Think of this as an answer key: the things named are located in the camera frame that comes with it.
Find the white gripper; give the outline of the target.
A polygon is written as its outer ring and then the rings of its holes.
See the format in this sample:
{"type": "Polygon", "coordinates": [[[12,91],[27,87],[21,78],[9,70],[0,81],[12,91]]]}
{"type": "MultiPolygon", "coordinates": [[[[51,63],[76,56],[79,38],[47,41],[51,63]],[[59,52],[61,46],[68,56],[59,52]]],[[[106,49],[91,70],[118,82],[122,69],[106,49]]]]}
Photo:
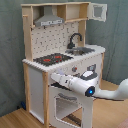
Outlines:
{"type": "Polygon", "coordinates": [[[72,76],[71,75],[61,75],[61,74],[57,74],[57,73],[52,73],[51,78],[54,81],[56,81],[57,83],[59,83],[60,85],[68,88],[70,83],[71,83],[72,76]]]}

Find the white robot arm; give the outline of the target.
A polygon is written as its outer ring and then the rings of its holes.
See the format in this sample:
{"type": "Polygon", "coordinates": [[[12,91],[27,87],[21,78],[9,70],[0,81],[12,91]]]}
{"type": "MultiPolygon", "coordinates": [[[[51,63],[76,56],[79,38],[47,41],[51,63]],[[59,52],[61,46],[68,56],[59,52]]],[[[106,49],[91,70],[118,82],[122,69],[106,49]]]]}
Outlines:
{"type": "Polygon", "coordinates": [[[128,79],[123,80],[115,91],[102,90],[98,85],[98,75],[85,71],[80,77],[52,73],[51,78],[60,85],[87,97],[123,101],[128,99],[128,79]]]}

